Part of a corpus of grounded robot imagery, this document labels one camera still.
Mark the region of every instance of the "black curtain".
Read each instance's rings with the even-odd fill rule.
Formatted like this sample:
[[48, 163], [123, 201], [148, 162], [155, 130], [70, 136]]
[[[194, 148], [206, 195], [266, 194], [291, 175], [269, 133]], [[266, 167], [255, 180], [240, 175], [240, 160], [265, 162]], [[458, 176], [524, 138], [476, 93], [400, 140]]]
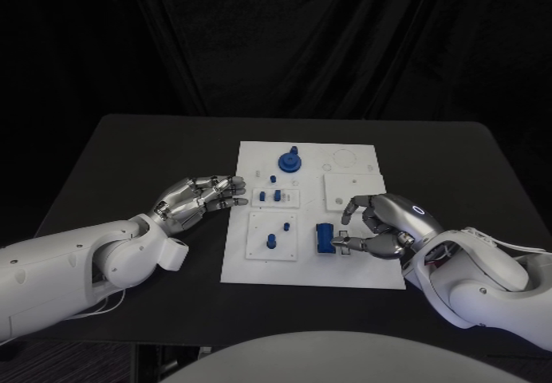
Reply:
[[550, 2], [20, 0], [0, 17], [0, 244], [106, 113], [476, 120], [552, 222]]

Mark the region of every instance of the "white panel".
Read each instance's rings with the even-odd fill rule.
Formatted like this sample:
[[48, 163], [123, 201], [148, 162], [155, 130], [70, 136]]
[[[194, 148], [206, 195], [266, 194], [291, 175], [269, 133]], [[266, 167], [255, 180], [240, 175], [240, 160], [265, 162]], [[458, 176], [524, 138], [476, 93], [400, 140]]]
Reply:
[[[266, 246], [267, 235], [275, 235], [275, 248]], [[249, 213], [247, 259], [296, 261], [296, 213]]]
[[341, 212], [355, 195], [384, 193], [383, 177], [378, 174], [324, 174], [325, 209]]
[[[301, 169], [285, 173], [278, 168], [278, 158], [298, 148]], [[377, 175], [376, 152], [370, 145], [306, 144], [243, 141], [239, 147], [236, 175], [247, 182], [243, 198], [253, 201], [255, 188], [299, 190], [299, 208], [273, 207], [270, 212], [296, 214], [295, 262], [260, 261], [246, 258], [247, 220], [262, 207], [233, 207], [226, 236], [224, 264], [220, 282], [273, 285], [337, 286], [381, 289], [403, 289], [397, 260], [384, 261], [357, 251], [350, 256], [318, 255], [315, 252], [315, 224], [331, 223], [334, 234], [345, 230], [350, 236], [371, 237], [373, 234], [355, 216], [348, 226], [340, 223], [341, 211], [327, 211], [324, 174]]]
[[[273, 194], [276, 190], [280, 191], [279, 201], [273, 200]], [[265, 201], [260, 201], [259, 194], [265, 192]], [[250, 205], [253, 207], [278, 207], [283, 209], [298, 208], [301, 204], [298, 189], [266, 189], [255, 188], [253, 197], [250, 199]]]

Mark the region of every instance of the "black table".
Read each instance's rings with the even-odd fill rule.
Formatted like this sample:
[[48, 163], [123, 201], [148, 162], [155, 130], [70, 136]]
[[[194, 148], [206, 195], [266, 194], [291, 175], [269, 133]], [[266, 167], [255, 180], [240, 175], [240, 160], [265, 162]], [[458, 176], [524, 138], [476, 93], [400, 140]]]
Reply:
[[[511, 243], [552, 248], [491, 134], [469, 122], [106, 116], [37, 235], [145, 212], [185, 176], [233, 174], [240, 140], [373, 144], [387, 191], [416, 201], [445, 229], [474, 226]], [[178, 237], [190, 246], [178, 272], [157, 268], [112, 312], [31, 337], [220, 346], [348, 330], [472, 355], [546, 354], [502, 330], [453, 327], [409, 285], [403, 291], [218, 283], [227, 218], [227, 211], [210, 214]]]

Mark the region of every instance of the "blue cap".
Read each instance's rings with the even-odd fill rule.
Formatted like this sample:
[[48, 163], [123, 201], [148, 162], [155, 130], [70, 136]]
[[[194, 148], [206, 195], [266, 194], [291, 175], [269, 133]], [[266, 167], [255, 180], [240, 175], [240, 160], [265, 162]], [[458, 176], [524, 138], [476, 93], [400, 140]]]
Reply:
[[296, 172], [301, 167], [301, 157], [298, 157], [296, 146], [291, 147], [289, 153], [279, 156], [278, 166], [285, 173]]
[[266, 247], [273, 249], [276, 247], [276, 236], [273, 234], [267, 235]]

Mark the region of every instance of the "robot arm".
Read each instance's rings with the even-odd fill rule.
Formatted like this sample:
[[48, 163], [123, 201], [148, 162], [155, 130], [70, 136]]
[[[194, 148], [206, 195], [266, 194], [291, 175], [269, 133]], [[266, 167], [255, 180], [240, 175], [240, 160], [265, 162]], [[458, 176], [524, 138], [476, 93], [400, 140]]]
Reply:
[[[552, 351], [552, 254], [497, 241], [474, 228], [443, 231], [433, 217], [397, 195], [358, 195], [344, 209], [347, 224], [358, 207], [373, 239], [332, 239], [332, 245], [396, 259], [414, 255], [402, 275], [420, 289], [440, 316], [459, 328], [488, 326], [520, 335]], [[511, 258], [497, 245], [533, 254]]]
[[[244, 205], [240, 177], [184, 179], [148, 214], [30, 239], [0, 250], [0, 340], [53, 325], [138, 285], [157, 264], [177, 271], [187, 246], [169, 235], [206, 212]], [[102, 278], [92, 279], [92, 265]]]

